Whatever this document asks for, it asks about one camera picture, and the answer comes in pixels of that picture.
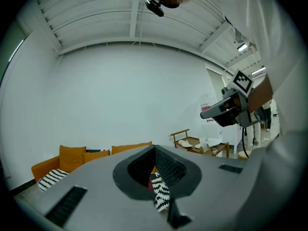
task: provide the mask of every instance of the floor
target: floor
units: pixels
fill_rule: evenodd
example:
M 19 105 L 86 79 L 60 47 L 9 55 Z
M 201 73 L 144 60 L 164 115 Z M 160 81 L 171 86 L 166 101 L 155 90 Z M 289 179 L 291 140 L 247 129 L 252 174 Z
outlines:
M 276 116 L 272 119 L 272 125 L 271 129 L 269 132 L 266 132 L 264 129 L 261 129 L 261 141 L 259 146 L 254 146 L 255 148 L 260 148 L 260 147 L 266 147 L 272 140 L 276 138 L 276 136 L 279 133 L 279 117 Z M 239 143 L 237 146 L 237 153 L 243 150 L 242 143 Z M 230 149 L 230 158 L 237 159 L 237 153 L 235 154 L 233 152 L 233 149 Z M 29 205 L 31 205 L 32 202 L 34 202 L 36 199 L 38 199 L 39 194 L 41 194 L 41 191 L 37 184 L 29 187 L 28 189 L 24 190 L 20 194 L 16 196 L 16 198 L 22 199 Z

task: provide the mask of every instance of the ceiling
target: ceiling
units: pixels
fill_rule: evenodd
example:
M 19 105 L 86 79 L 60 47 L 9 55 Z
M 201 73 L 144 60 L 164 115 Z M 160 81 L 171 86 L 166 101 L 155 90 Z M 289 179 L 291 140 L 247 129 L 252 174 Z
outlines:
M 234 28 L 224 21 L 215 0 L 191 0 L 176 9 L 162 7 L 158 17 L 146 0 L 36 0 L 46 30 L 63 54 L 92 44 L 131 41 L 189 51 L 234 73 L 261 68 L 253 49 L 238 52 Z

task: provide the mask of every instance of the white cloth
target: white cloth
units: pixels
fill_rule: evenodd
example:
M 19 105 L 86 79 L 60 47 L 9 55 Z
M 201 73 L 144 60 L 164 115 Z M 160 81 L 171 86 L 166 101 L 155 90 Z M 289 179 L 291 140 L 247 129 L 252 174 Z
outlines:
M 216 0 L 227 19 L 256 44 L 277 103 L 282 133 L 308 128 L 307 49 L 276 0 Z
M 263 109 L 269 109 L 270 108 L 270 100 L 262 105 Z
M 256 116 L 255 112 L 251 114 L 251 120 L 256 121 Z M 256 139 L 256 142 L 260 142 L 261 140 L 261 125 L 260 123 L 255 123 L 254 125 L 251 125 L 249 127 L 246 127 L 246 132 L 247 132 L 247 140 L 248 140 L 248 146 L 253 147 L 253 140 L 254 137 Z

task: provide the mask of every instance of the person's arm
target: person's arm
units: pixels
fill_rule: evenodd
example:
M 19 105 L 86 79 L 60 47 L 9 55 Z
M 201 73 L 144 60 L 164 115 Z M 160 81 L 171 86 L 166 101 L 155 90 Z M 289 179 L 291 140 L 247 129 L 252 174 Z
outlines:
M 250 113 L 260 108 L 263 104 L 272 99 L 273 91 L 268 75 L 254 88 L 248 96 L 248 110 Z

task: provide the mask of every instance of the black and white pillow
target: black and white pillow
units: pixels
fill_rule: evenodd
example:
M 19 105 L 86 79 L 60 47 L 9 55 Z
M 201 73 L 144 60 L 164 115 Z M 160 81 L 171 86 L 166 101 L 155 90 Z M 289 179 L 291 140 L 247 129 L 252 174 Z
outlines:
M 169 206 L 169 199 L 170 193 L 168 187 L 163 182 L 162 178 L 160 177 L 159 173 L 152 173 L 151 174 L 151 181 L 155 197 L 155 207 L 158 212 L 166 209 Z
M 59 180 L 63 179 L 69 173 L 60 170 L 60 169 L 53 169 L 47 175 L 45 175 L 42 179 L 38 181 L 38 187 L 44 192 L 52 185 L 57 183 Z

